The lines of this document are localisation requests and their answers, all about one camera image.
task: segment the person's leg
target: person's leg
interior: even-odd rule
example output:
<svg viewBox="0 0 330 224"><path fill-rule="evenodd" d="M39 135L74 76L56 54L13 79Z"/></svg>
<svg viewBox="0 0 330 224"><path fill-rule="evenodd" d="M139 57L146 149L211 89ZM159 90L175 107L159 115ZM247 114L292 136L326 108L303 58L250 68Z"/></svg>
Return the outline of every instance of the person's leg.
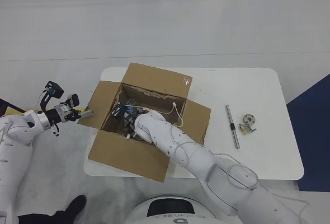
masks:
<svg viewBox="0 0 330 224"><path fill-rule="evenodd" d="M47 214L26 214L18 217L19 224L50 224L52 223L52 216Z"/></svg>
<svg viewBox="0 0 330 224"><path fill-rule="evenodd" d="M76 216L86 206L87 198L79 195L74 198L65 211L57 211L53 216L46 214L26 214L19 216L19 224L73 224Z"/></svg>

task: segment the open cardboard box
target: open cardboard box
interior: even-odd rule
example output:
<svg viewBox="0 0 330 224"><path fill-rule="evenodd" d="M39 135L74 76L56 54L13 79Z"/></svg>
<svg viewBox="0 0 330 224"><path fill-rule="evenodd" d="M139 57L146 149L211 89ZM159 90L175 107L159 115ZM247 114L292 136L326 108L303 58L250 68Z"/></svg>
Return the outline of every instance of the open cardboard box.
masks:
<svg viewBox="0 0 330 224"><path fill-rule="evenodd" d="M124 122L110 116L110 111L128 99L161 112L169 112L175 102L183 119L180 129L204 144L211 109L187 99L191 81L184 74L135 63L129 65L121 82L100 81L87 107L93 115L78 122L99 129L88 158L164 182L169 158L154 144L126 139L121 132ZM164 117L171 123L180 122L175 110Z"/></svg>

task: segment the black shoe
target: black shoe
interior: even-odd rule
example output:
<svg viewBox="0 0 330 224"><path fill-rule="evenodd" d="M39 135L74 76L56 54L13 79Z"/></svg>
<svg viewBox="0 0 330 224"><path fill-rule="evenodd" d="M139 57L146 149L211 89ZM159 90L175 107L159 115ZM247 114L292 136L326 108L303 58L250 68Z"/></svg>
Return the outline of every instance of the black shoe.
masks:
<svg viewBox="0 0 330 224"><path fill-rule="evenodd" d="M85 195L79 195L71 201L69 206L66 208L65 215L69 217L69 219L73 221L75 220L76 216L84 209L87 203L87 198Z"/></svg>

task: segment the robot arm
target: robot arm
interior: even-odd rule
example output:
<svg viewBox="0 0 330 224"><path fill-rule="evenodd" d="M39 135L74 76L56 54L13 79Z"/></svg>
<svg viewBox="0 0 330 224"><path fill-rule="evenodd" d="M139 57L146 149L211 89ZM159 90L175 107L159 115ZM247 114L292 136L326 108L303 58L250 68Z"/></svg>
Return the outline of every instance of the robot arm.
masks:
<svg viewBox="0 0 330 224"><path fill-rule="evenodd" d="M156 111L140 115L135 132L186 168L200 182L206 196L229 216L243 223L305 223L261 184L257 175L226 158L218 158Z"/></svg>
<svg viewBox="0 0 330 224"><path fill-rule="evenodd" d="M25 175L33 152L33 138L60 122L75 121L89 116L92 111L73 109L79 105L78 96L72 94L67 101L46 110L52 97L59 99L63 90L48 82L41 101L42 111L30 110L23 115L6 115L0 118L0 223L17 224L13 206L18 186Z"/></svg>

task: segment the box flap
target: box flap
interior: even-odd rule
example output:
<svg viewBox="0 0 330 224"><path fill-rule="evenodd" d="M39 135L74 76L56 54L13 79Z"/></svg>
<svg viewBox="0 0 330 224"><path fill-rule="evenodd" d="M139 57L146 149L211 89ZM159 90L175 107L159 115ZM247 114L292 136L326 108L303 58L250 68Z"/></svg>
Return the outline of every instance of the box flap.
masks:
<svg viewBox="0 0 330 224"><path fill-rule="evenodd" d="M130 63L122 79L128 85L182 98L187 98L191 82L191 76L136 63Z"/></svg>
<svg viewBox="0 0 330 224"><path fill-rule="evenodd" d="M210 108L187 99L182 114L183 126L180 129L195 142L204 144L210 114Z"/></svg>
<svg viewBox="0 0 330 224"><path fill-rule="evenodd" d="M100 81L86 108L86 110L93 110L93 114L80 119L78 124L101 129L114 102L114 97L118 92L120 84L120 82Z"/></svg>
<svg viewBox="0 0 330 224"><path fill-rule="evenodd" d="M169 158L156 146L99 130L88 158L164 182Z"/></svg>

